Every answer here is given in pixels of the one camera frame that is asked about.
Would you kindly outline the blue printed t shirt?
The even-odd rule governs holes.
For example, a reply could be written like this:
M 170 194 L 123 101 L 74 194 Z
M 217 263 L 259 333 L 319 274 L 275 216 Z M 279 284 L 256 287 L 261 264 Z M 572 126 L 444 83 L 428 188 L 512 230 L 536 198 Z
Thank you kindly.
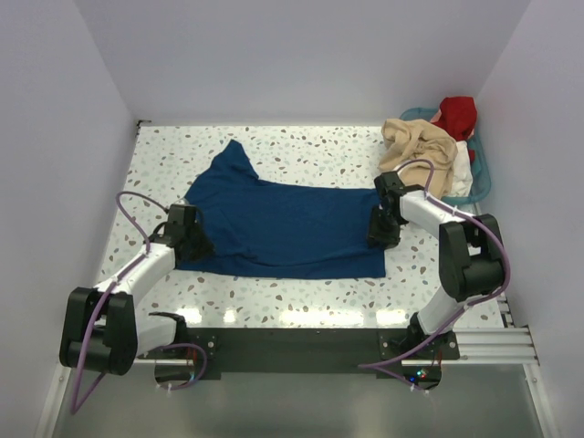
M 368 246 L 372 189 L 306 187 L 259 178 L 230 141 L 185 195 L 203 213 L 214 253 L 179 268 L 226 276 L 379 278 L 384 252 Z

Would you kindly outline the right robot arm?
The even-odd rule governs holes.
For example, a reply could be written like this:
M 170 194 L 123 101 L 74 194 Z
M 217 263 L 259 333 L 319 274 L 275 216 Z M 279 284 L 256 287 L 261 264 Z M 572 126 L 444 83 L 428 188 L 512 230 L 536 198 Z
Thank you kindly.
M 510 262 L 497 220 L 490 214 L 467 214 L 443 203 L 419 185 L 407 186 L 397 172 L 374 180 L 379 204 L 372 208 L 367 243 L 384 250 L 401 241 L 401 229 L 414 223 L 438 239 L 440 286 L 425 307 L 414 313 L 400 354 L 428 358 L 439 339 L 452 331 L 464 312 L 500 295 L 510 280 Z

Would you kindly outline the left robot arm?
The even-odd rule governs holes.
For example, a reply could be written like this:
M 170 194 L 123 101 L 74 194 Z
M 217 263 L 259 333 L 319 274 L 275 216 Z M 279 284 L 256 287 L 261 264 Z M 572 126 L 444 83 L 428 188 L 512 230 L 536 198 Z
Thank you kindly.
M 159 311 L 139 317 L 137 306 L 175 268 L 213 253 L 201 210 L 187 203 L 171 205 L 167 221 L 118 273 L 69 294 L 60 363 L 71 369 L 124 375 L 136 357 L 155 349 L 169 358 L 181 357 L 189 347 L 185 318 Z

